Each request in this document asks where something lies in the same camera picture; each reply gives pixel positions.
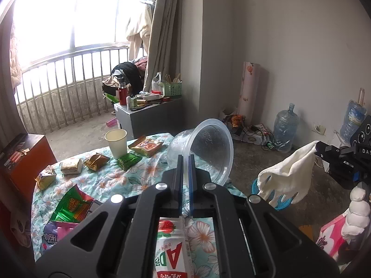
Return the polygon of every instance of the white cup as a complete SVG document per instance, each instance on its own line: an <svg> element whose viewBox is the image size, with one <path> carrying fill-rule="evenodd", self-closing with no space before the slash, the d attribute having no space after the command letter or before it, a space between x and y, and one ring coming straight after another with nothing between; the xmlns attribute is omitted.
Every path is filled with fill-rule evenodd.
<svg viewBox="0 0 371 278"><path fill-rule="evenodd" d="M104 136L115 159L121 158L128 153L126 135L127 132L125 130L114 129L107 132Z"/></svg>

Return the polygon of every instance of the power outlet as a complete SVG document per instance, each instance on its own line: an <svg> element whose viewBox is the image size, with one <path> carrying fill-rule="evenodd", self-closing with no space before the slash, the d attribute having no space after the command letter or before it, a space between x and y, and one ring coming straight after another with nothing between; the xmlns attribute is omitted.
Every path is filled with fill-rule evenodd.
<svg viewBox="0 0 371 278"><path fill-rule="evenodd" d="M317 123L313 123L312 131L315 132L315 133L317 133L317 134L320 134L320 135L324 136L325 135L326 128L323 125L319 125Z"/></svg>

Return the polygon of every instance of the transparent plastic bowl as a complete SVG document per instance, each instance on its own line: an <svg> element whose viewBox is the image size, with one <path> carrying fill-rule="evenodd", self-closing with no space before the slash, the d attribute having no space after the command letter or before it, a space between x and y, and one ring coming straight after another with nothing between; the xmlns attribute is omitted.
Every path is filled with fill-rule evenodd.
<svg viewBox="0 0 371 278"><path fill-rule="evenodd" d="M217 119L207 119L195 129L177 134L167 149L169 168L177 167L178 155L184 158L184 181L188 185L188 156L194 154L196 168L210 173L211 180L224 185L233 163L233 143L229 130Z"/></svg>

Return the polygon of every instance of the metal bolt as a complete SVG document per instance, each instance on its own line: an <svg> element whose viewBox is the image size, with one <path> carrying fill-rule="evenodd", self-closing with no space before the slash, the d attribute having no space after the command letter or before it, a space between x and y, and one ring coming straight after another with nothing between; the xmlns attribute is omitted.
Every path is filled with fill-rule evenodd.
<svg viewBox="0 0 371 278"><path fill-rule="evenodd" d="M111 196L111 202L117 204L121 202L124 199L124 197L121 194L114 194Z"/></svg>
<svg viewBox="0 0 371 278"><path fill-rule="evenodd" d="M249 196L249 202L252 203L252 204L257 204L259 203L261 200L260 196L258 195L250 195Z"/></svg>
<svg viewBox="0 0 371 278"><path fill-rule="evenodd" d="M165 190L167 188L167 184L166 183L157 183L156 184L156 189L158 190Z"/></svg>
<svg viewBox="0 0 371 278"><path fill-rule="evenodd" d="M214 189L216 188L216 185L215 185L214 183L206 183L206 184L204 185L204 188L205 188L206 190L214 190Z"/></svg>

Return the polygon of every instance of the window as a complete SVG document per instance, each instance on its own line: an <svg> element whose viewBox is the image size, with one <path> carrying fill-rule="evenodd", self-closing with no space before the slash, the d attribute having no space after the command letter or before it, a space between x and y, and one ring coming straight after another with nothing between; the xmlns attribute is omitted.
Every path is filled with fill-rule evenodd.
<svg viewBox="0 0 371 278"><path fill-rule="evenodd" d="M125 43L125 26L138 3L140 0L17 0L14 24L21 66L86 45Z"/></svg>

